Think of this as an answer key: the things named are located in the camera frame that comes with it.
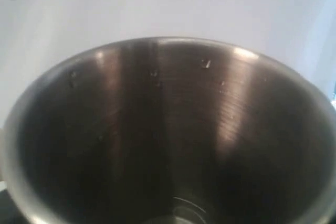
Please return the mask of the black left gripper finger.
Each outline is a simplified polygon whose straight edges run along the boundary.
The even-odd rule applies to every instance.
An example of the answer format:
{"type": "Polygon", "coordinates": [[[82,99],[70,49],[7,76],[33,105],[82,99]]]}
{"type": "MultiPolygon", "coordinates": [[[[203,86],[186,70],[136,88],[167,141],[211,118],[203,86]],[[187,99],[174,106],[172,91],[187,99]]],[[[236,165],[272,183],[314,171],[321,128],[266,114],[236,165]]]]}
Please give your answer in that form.
{"type": "Polygon", "coordinates": [[[7,190],[1,191],[1,224],[18,223],[18,210],[7,190]]]}

